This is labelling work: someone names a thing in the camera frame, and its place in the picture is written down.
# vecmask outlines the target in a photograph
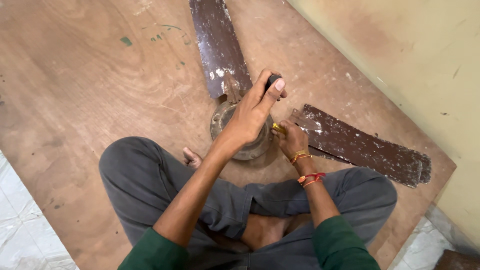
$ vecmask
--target fingernail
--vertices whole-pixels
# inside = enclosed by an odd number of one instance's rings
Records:
[[[282,91],[283,87],[285,86],[285,81],[283,79],[279,79],[276,84],[275,84],[275,88],[278,90],[278,91]]]

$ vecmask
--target green sleeve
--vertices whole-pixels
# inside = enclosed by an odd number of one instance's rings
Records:
[[[331,217],[320,223],[312,240],[323,270],[380,270],[342,216]]]
[[[179,270],[185,269],[187,259],[185,248],[148,228],[118,269]]]

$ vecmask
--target foot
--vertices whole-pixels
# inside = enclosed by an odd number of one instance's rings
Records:
[[[193,152],[188,147],[183,148],[183,156],[183,163],[190,168],[197,169],[203,161],[199,154]]]
[[[292,218],[267,217],[249,214],[247,227],[241,237],[251,250],[280,241]]]

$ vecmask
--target grey pants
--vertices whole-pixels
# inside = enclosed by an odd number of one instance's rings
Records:
[[[102,154],[99,169],[132,245],[153,226],[194,172],[154,141],[141,137],[127,137],[111,144]],[[373,241],[396,204],[392,183],[367,168],[327,173],[324,185],[366,245]],[[239,239],[249,213],[288,217],[309,212],[306,194],[295,179],[243,188],[217,179],[189,242],[187,268],[320,269],[313,250],[311,222],[251,253],[218,245],[201,226],[205,224],[209,230]]]

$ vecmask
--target wall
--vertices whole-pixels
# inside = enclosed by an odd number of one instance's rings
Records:
[[[480,246],[480,1],[289,2],[458,165],[436,202]]]

